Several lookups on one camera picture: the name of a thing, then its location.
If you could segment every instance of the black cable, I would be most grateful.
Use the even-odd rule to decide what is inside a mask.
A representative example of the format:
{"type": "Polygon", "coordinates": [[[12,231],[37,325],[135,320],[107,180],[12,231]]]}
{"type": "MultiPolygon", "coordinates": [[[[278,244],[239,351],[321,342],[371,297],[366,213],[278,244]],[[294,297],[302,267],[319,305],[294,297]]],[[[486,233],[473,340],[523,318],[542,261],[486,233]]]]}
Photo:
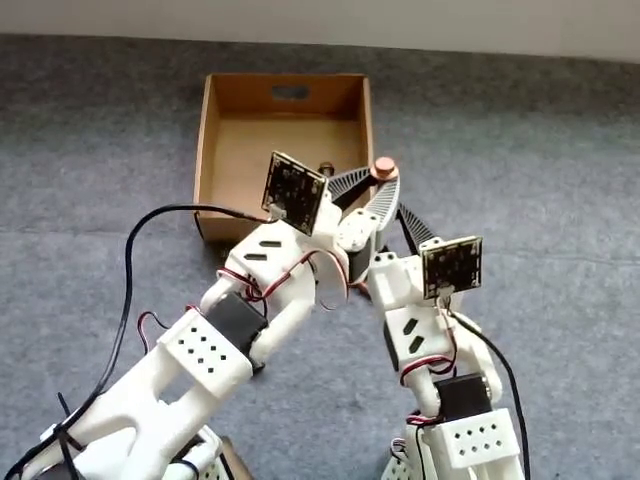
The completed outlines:
{"type": "Polygon", "coordinates": [[[513,392],[513,403],[516,409],[516,416],[518,417],[518,423],[520,424],[520,438],[522,440],[522,463],[524,464],[524,477],[526,480],[531,480],[531,464],[529,459],[529,438],[527,437],[527,424],[524,420],[524,414],[522,413],[522,403],[520,401],[520,393],[518,392],[518,384],[516,383],[516,376],[513,373],[511,365],[507,361],[507,358],[500,351],[500,349],[485,335],[483,335],[482,332],[479,332],[478,330],[475,329],[475,327],[465,322],[455,312],[451,311],[450,313],[453,316],[453,318],[455,318],[462,327],[464,327],[466,330],[468,330],[469,332],[474,334],[476,337],[478,337],[480,340],[482,340],[487,345],[487,347],[489,347],[491,351],[495,353],[496,357],[498,357],[498,359],[502,363],[502,366],[507,372],[507,376],[509,377],[509,384],[511,385],[511,391],[513,392]]]}
{"type": "MultiPolygon", "coordinates": [[[[142,227],[147,224],[150,220],[157,217],[158,215],[162,215],[167,212],[177,212],[177,211],[191,211],[191,212],[217,212],[222,213],[224,215],[228,215],[230,217],[242,218],[245,220],[251,220],[259,223],[269,223],[271,220],[264,220],[262,218],[254,217],[253,215],[248,215],[246,213],[239,212],[237,210],[232,210],[225,207],[218,207],[216,205],[198,205],[198,204],[174,204],[174,205],[165,205],[163,207],[156,208],[151,212],[147,213],[144,217],[142,217],[138,223],[133,227],[129,236],[127,238],[127,243],[125,245],[125,253],[124,253],[124,266],[125,266],[125,295],[124,295],[124,304],[122,306],[122,314],[120,316],[120,324],[118,325],[118,330],[116,332],[116,337],[113,342],[113,346],[111,348],[111,354],[109,356],[109,361],[107,362],[107,366],[98,380],[98,383],[94,387],[93,391],[89,394],[87,399],[80,405],[80,407],[73,412],[69,417],[67,417],[60,425],[58,434],[62,431],[67,431],[71,428],[86,412],[89,410],[91,405],[96,401],[98,396],[102,393],[104,387],[106,386],[109,378],[113,374],[113,370],[116,366],[116,362],[118,361],[118,356],[120,355],[120,348],[122,347],[122,340],[124,339],[124,334],[126,332],[127,322],[129,320],[129,312],[131,310],[131,299],[133,297],[133,265],[132,265],[132,256],[133,256],[133,242],[137,237],[142,227]]],[[[38,445],[30,448],[20,460],[18,460],[6,473],[5,480],[11,480],[13,476],[20,475],[24,470],[24,467],[32,461],[37,455],[42,453],[46,448],[50,447],[55,443],[58,439],[58,434],[54,433],[43,441],[41,441],[38,445]]]]}
{"type": "Polygon", "coordinates": [[[196,480],[200,480],[200,470],[198,470],[198,467],[196,467],[189,460],[185,460],[184,458],[181,458],[180,460],[176,460],[173,463],[175,465],[184,465],[185,467],[188,467],[189,470],[191,470],[193,474],[196,476],[196,480]]]}
{"type": "Polygon", "coordinates": [[[422,447],[420,446],[419,432],[422,427],[416,427],[416,448],[418,449],[418,455],[420,455],[420,468],[422,469],[422,480],[427,480],[427,472],[424,469],[424,457],[422,456],[422,447]]]}

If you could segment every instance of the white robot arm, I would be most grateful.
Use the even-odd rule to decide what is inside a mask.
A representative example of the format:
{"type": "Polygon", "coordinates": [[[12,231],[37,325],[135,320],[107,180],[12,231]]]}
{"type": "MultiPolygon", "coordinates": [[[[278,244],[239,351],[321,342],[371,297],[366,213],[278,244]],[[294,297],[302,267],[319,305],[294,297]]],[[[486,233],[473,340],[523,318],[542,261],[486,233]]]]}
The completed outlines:
{"type": "MultiPolygon", "coordinates": [[[[368,172],[360,177],[360,189],[376,184],[368,172]]],[[[353,245],[345,251],[340,241],[349,236],[358,245],[379,242],[384,225],[395,215],[397,175],[383,185],[393,185],[381,190],[393,212],[387,215],[376,196],[357,210],[368,213],[366,224],[372,230],[360,228],[364,215],[358,213],[355,215],[363,222],[349,220],[344,228],[342,209],[332,202],[326,179],[286,155],[274,153],[263,206],[282,219],[258,227],[232,249],[219,280],[202,297],[200,308],[189,309],[159,338],[155,348],[68,429],[74,444],[88,446],[79,455],[75,452],[75,469],[87,480],[186,480],[195,478],[187,467],[195,467],[196,472],[218,468],[215,461],[220,441],[206,422],[309,315],[316,303],[316,283],[326,278],[335,281],[337,273],[345,294],[348,292],[350,256],[360,252],[353,245]],[[287,183],[296,175],[302,180],[287,183]],[[317,207],[311,206],[312,216],[308,205],[298,209],[295,201],[300,195],[290,195],[291,188],[319,194],[317,207]],[[367,210],[372,205],[375,212],[367,210]],[[362,236],[366,236],[364,241],[359,238],[362,236]],[[270,321],[237,295],[247,289],[252,300],[264,300],[277,312],[270,321]],[[187,373],[192,384],[167,405],[160,395],[181,373],[187,373]],[[185,451],[194,438],[200,442],[185,451]],[[176,464],[181,451],[184,455],[176,464]]],[[[353,190],[335,189],[338,198],[353,190]]],[[[374,249],[366,251],[366,267],[374,253],[374,249]]],[[[358,275],[366,275],[366,268],[358,275]]],[[[43,438],[52,433],[45,432],[43,438]]],[[[61,445],[53,442],[31,459],[21,479],[32,480],[60,464],[64,457],[61,445]]]]}
{"type": "Polygon", "coordinates": [[[502,383],[487,344],[468,329],[479,327],[456,312],[462,295],[456,292],[480,284],[481,239],[444,242],[428,233],[414,255],[380,253],[369,270],[394,369],[419,407],[407,418],[404,438],[392,443],[382,478],[523,480],[509,412],[493,409],[502,383]],[[468,373],[458,376],[458,364],[468,373]]]}

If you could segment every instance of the ventilation holes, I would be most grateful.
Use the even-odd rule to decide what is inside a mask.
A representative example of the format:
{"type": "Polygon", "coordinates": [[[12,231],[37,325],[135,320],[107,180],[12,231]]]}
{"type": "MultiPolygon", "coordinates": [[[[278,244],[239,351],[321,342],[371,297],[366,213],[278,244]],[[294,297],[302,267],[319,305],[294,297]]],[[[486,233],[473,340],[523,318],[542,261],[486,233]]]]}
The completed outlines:
{"type": "Polygon", "coordinates": [[[278,242],[277,240],[262,240],[260,242],[260,246],[267,248],[279,248],[282,246],[282,242],[278,242]]]}
{"type": "Polygon", "coordinates": [[[413,329],[416,328],[417,324],[418,320],[416,320],[415,318],[410,318],[407,324],[402,329],[402,333],[404,333],[405,335],[409,335],[411,332],[413,332],[413,329]]]}
{"type": "Polygon", "coordinates": [[[258,262],[264,262],[267,260],[267,256],[264,253],[247,253],[244,256],[245,260],[255,260],[258,262]]]}
{"type": "Polygon", "coordinates": [[[420,348],[420,345],[422,345],[422,342],[424,342],[424,337],[417,336],[414,338],[411,345],[409,345],[409,353],[416,353],[420,348]]]}

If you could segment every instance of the wire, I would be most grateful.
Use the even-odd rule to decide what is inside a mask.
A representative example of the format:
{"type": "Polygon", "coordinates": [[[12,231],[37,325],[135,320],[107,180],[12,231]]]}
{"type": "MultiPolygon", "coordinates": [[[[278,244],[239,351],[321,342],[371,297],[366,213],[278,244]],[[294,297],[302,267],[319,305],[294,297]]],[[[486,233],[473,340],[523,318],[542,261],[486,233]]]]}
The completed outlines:
{"type": "Polygon", "coordinates": [[[400,374],[400,385],[402,385],[403,387],[405,386],[404,384],[405,377],[409,375],[411,372],[413,372],[414,370],[417,370],[420,367],[424,367],[425,365],[431,366],[433,364],[443,363],[443,362],[451,364],[451,359],[445,355],[429,355],[428,357],[422,357],[417,360],[414,360],[413,362],[411,362],[410,364],[408,364],[406,367],[402,369],[402,373],[400,374]]]}
{"type": "Polygon", "coordinates": [[[138,335],[140,335],[140,340],[142,340],[142,345],[144,347],[144,354],[146,355],[147,353],[149,353],[149,341],[147,340],[147,336],[144,333],[144,320],[147,317],[153,317],[154,320],[156,321],[156,323],[161,327],[164,328],[165,330],[169,330],[169,327],[166,326],[165,324],[163,324],[160,321],[160,318],[158,318],[158,314],[156,312],[152,312],[150,310],[147,310],[146,312],[142,312],[140,314],[140,316],[138,317],[138,322],[137,322],[137,326],[138,326],[138,335]]]}
{"type": "Polygon", "coordinates": [[[518,384],[516,382],[516,376],[513,373],[513,369],[509,364],[507,358],[503,355],[500,349],[489,340],[482,332],[478,331],[475,327],[473,327],[470,323],[465,321],[460,314],[449,311],[451,316],[455,318],[458,323],[471,332],[473,335],[482,340],[487,347],[489,347],[493,353],[498,357],[502,366],[507,372],[507,376],[509,377],[509,384],[511,385],[511,391],[513,392],[513,403],[516,409],[516,416],[518,417],[518,423],[520,424],[520,437],[522,439],[522,463],[524,464],[524,476],[526,480],[531,480],[531,464],[529,458],[529,438],[527,436],[527,424],[524,419],[524,413],[522,412],[522,403],[520,401],[520,393],[518,392],[518,384]]]}
{"type": "MultiPolygon", "coordinates": [[[[343,288],[344,288],[344,296],[345,299],[349,298],[349,284],[347,281],[347,274],[344,271],[344,268],[342,267],[342,263],[340,263],[340,260],[338,259],[338,257],[336,256],[335,253],[330,252],[328,250],[310,250],[308,252],[306,252],[304,255],[302,255],[298,260],[296,260],[296,262],[291,265],[287,270],[285,270],[285,272],[280,275],[278,278],[276,278],[273,282],[271,282],[271,284],[269,284],[267,286],[267,288],[265,288],[263,291],[260,290],[260,287],[258,286],[257,282],[255,281],[255,279],[250,279],[245,275],[242,275],[241,273],[238,273],[228,267],[223,267],[220,268],[218,270],[219,274],[222,275],[227,275],[229,277],[232,277],[233,279],[243,283],[249,290],[247,290],[247,299],[249,301],[252,302],[257,302],[257,301],[262,301],[262,300],[267,300],[271,295],[273,295],[275,293],[275,291],[280,288],[287,280],[289,280],[289,278],[291,278],[292,276],[292,272],[300,265],[309,262],[310,265],[313,265],[311,263],[311,258],[314,255],[317,255],[319,253],[324,253],[326,255],[328,255],[334,262],[336,269],[338,270],[338,273],[340,274],[340,278],[342,280],[342,284],[343,284],[343,288]]],[[[322,301],[320,301],[320,304],[327,310],[333,310],[333,308],[329,308],[326,305],[324,305],[322,303],[322,301]]]]}
{"type": "Polygon", "coordinates": [[[249,302],[262,302],[262,316],[267,318],[269,313],[267,299],[262,296],[262,291],[260,290],[260,286],[255,278],[249,275],[241,275],[228,267],[219,268],[218,275],[225,275],[243,283],[245,285],[245,300],[248,300],[249,302]]]}
{"type": "Polygon", "coordinates": [[[456,370],[456,360],[458,358],[458,342],[456,341],[456,337],[453,334],[453,327],[449,322],[449,315],[445,310],[443,310],[440,307],[439,300],[440,300],[439,298],[436,299],[436,308],[438,309],[438,312],[440,313],[440,315],[445,319],[445,322],[447,324],[447,334],[449,336],[449,342],[451,343],[452,355],[451,357],[448,357],[446,355],[429,355],[427,357],[422,357],[417,360],[414,360],[413,362],[408,364],[406,367],[404,367],[404,369],[402,370],[402,373],[400,374],[400,385],[402,386],[404,386],[405,377],[409,373],[425,365],[429,366],[429,372],[435,375],[445,375],[447,373],[450,373],[456,370]],[[447,363],[445,367],[439,370],[432,368],[432,365],[437,363],[443,363],[443,362],[447,363]]]}
{"type": "Polygon", "coordinates": [[[422,429],[422,426],[416,427],[416,448],[418,449],[418,455],[420,455],[420,469],[422,470],[422,480],[427,480],[427,472],[424,469],[424,457],[422,456],[422,447],[420,446],[420,437],[418,432],[422,429]]]}
{"type": "Polygon", "coordinates": [[[407,454],[404,438],[394,438],[393,440],[391,440],[389,452],[391,453],[391,456],[399,462],[406,462],[407,454]]]}
{"type": "MultiPolygon", "coordinates": [[[[177,211],[189,211],[189,212],[217,212],[222,213],[224,215],[228,215],[235,218],[242,218],[246,220],[251,220],[259,223],[272,223],[273,220],[265,220],[263,218],[254,217],[253,215],[248,215],[246,213],[239,212],[237,210],[232,210],[225,207],[219,207],[216,205],[198,205],[198,204],[173,204],[173,205],[165,205],[163,207],[156,208],[151,212],[147,213],[144,217],[142,217],[138,223],[133,227],[129,236],[127,238],[127,242],[125,244],[125,254],[124,254],[124,265],[125,265],[125,295],[124,295],[124,303],[122,306],[122,314],[120,316],[120,323],[118,325],[118,330],[116,332],[115,339],[113,341],[113,346],[111,348],[111,353],[109,355],[109,360],[107,361],[107,365],[100,376],[96,386],[85,399],[85,401],[80,405],[80,407],[73,412],[69,417],[67,417],[60,425],[60,431],[67,431],[70,427],[72,427],[82,416],[91,408],[91,405],[96,401],[98,396],[100,396],[102,390],[106,386],[107,382],[111,378],[113,374],[113,370],[118,361],[118,356],[120,355],[120,349],[122,347],[122,341],[124,339],[124,334],[126,332],[127,323],[129,320],[129,312],[131,311],[131,300],[133,297],[133,242],[144,227],[149,221],[154,219],[155,217],[162,215],[163,213],[168,212],[177,212],[177,211]]],[[[20,475],[24,470],[24,467],[32,461],[37,455],[42,453],[46,448],[50,447],[54,444],[54,442],[58,439],[58,435],[56,433],[49,435],[47,438],[42,440],[40,443],[30,448],[23,456],[18,460],[6,473],[5,480],[11,480],[11,478],[15,475],[20,475]]]]}
{"type": "Polygon", "coordinates": [[[180,460],[176,460],[175,462],[173,462],[173,464],[184,465],[185,467],[187,467],[189,470],[193,472],[193,474],[196,476],[196,480],[200,479],[200,470],[198,470],[198,467],[196,467],[189,460],[185,460],[184,458],[181,458],[180,460]]]}

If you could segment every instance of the black cable tie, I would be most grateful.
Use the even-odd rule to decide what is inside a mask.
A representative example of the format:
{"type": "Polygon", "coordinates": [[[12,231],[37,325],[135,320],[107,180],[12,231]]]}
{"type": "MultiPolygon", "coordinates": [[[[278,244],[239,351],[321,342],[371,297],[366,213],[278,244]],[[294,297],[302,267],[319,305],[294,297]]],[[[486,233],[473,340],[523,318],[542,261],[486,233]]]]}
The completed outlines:
{"type": "Polygon", "coordinates": [[[60,450],[62,450],[62,458],[64,459],[64,466],[67,467],[69,475],[71,476],[71,480],[80,480],[80,474],[78,473],[78,470],[73,463],[73,457],[71,457],[69,445],[67,444],[69,434],[61,424],[57,424],[54,427],[53,433],[58,439],[58,443],[60,444],[60,450]]]}
{"type": "Polygon", "coordinates": [[[64,410],[64,414],[67,417],[71,415],[71,410],[69,410],[69,405],[67,404],[67,401],[64,399],[62,392],[58,392],[58,401],[60,402],[60,406],[62,407],[62,410],[64,410]]]}
{"type": "MultiPolygon", "coordinates": [[[[69,415],[71,415],[69,404],[65,400],[64,395],[62,395],[62,392],[58,392],[57,397],[58,397],[58,401],[60,402],[60,405],[62,406],[62,410],[64,410],[65,415],[68,417],[69,415]]],[[[86,447],[84,447],[80,442],[78,442],[75,438],[73,438],[66,429],[63,429],[60,426],[58,426],[56,434],[58,435],[59,438],[64,437],[64,440],[73,448],[75,448],[78,452],[84,452],[84,449],[86,447]]]]}
{"type": "Polygon", "coordinates": [[[180,460],[176,460],[173,463],[184,465],[185,467],[187,467],[189,470],[193,472],[193,474],[196,476],[196,480],[200,480],[200,470],[198,470],[198,467],[196,467],[189,460],[185,460],[184,458],[181,458],[180,460]]]}

